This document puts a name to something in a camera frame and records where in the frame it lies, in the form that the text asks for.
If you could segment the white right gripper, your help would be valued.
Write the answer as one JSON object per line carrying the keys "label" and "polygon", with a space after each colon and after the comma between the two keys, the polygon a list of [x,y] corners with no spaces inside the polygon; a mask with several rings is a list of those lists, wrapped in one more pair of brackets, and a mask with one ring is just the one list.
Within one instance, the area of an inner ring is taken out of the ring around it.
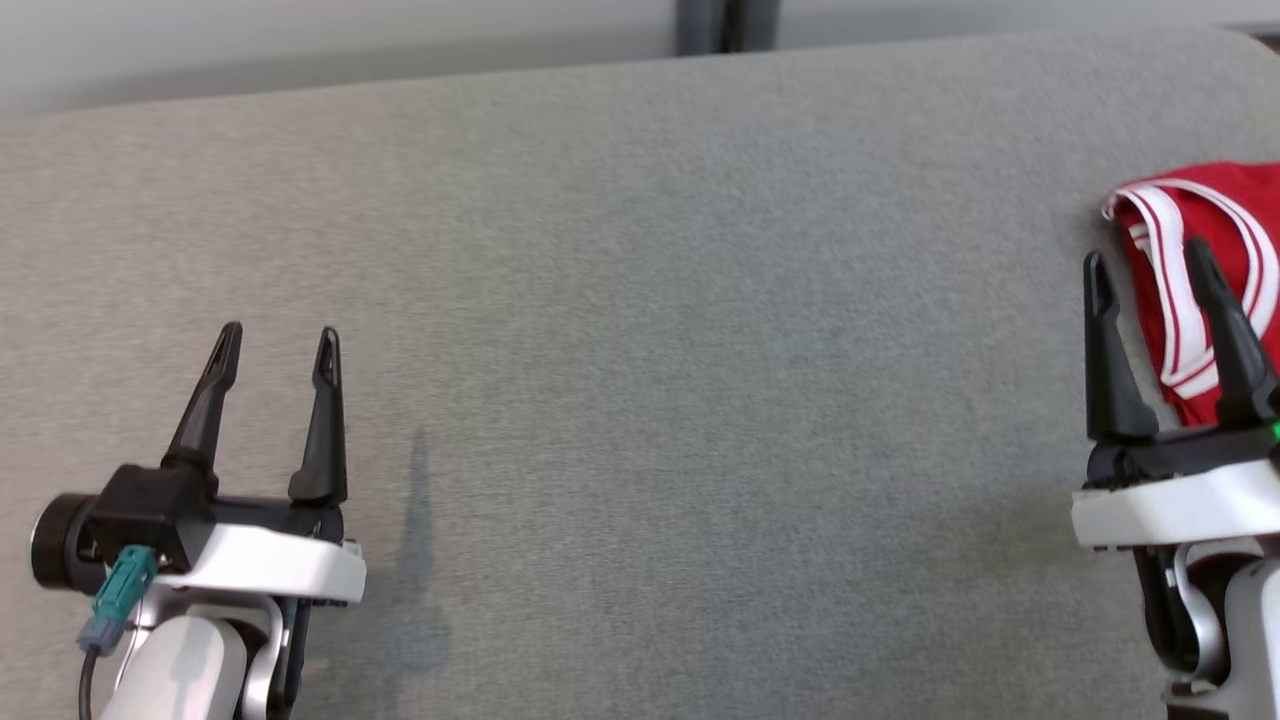
{"label": "white right gripper", "polygon": [[1277,373],[1210,246],[1189,240],[1184,260],[1210,325],[1216,418],[1238,430],[1157,436],[1158,419],[1140,395],[1117,328],[1120,305],[1105,256],[1088,252],[1085,433],[1098,445],[1085,484],[1071,498],[1071,525],[1082,546],[1174,546],[1279,530],[1277,410],[1271,404]]}

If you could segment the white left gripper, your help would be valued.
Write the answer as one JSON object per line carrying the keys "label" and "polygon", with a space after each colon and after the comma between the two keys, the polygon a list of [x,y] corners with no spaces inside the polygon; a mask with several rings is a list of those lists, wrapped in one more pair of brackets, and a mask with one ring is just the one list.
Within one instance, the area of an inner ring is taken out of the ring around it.
{"label": "white left gripper", "polygon": [[[239,322],[220,329],[161,460],[163,468],[198,473],[207,493],[219,491],[214,465],[243,332]],[[339,506],[348,498],[340,338],[333,327],[320,334],[311,379],[314,404],[303,457],[288,486],[292,503],[283,498],[216,500],[212,534],[192,569],[163,573],[155,585],[323,603],[364,600],[367,565],[358,544],[346,543],[340,509],[310,507]]]}

